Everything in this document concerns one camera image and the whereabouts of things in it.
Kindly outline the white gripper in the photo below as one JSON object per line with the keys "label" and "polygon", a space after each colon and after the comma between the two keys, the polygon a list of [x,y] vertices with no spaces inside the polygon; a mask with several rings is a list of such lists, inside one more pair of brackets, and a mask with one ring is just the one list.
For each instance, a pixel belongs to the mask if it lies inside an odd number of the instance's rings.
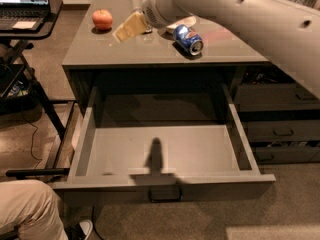
{"label": "white gripper", "polygon": [[149,29],[147,22],[160,29],[173,24],[182,16],[182,10],[173,0],[142,0],[142,11],[144,14],[133,12],[116,28],[113,37],[117,42],[122,43],[145,33]]}

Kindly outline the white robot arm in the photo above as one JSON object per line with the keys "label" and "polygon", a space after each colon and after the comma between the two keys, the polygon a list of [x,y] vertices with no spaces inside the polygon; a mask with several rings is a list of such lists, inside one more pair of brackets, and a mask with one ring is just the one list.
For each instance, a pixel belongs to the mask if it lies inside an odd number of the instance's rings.
{"label": "white robot arm", "polygon": [[320,98],[320,12],[287,0],[142,0],[113,36],[123,42],[191,15],[228,29]]}

